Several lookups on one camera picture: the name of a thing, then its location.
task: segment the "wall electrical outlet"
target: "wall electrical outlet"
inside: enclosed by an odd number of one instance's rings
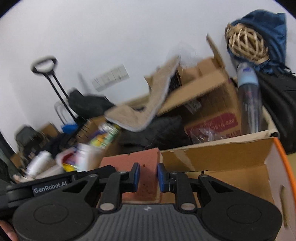
[[[128,78],[128,73],[122,64],[100,76],[95,77],[92,80],[92,84],[97,91],[102,91],[112,86],[113,84],[116,84],[117,82],[126,80]]]

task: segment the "black handle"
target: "black handle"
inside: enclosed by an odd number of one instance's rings
[[[48,69],[46,71],[37,70],[36,67],[38,67],[40,64],[43,64],[49,61],[52,61],[54,63],[51,69]],[[35,74],[52,75],[54,73],[54,69],[56,65],[57,65],[57,59],[53,56],[47,56],[47,57],[44,57],[43,59],[40,59],[34,62],[31,66],[31,71]]]

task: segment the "orange edge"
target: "orange edge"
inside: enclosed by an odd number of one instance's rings
[[[276,144],[276,147],[281,155],[281,159],[283,160],[284,166],[286,168],[286,172],[288,174],[288,178],[292,187],[292,192],[293,192],[293,196],[294,196],[294,203],[295,203],[295,210],[296,210],[296,179],[295,176],[293,174],[293,170],[291,168],[291,165],[288,161],[286,152],[281,144],[281,142],[279,141],[279,139],[277,137],[273,138],[274,143]]]

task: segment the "woven rattan ball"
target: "woven rattan ball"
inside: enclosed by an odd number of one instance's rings
[[[246,58],[255,64],[269,59],[268,48],[262,36],[241,23],[235,26],[228,24],[225,38],[231,52],[238,57]]]

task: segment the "plastic water bottle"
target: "plastic water bottle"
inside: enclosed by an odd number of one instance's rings
[[[241,104],[242,134],[261,131],[262,102],[259,82],[254,69],[248,63],[237,67],[238,95]]]

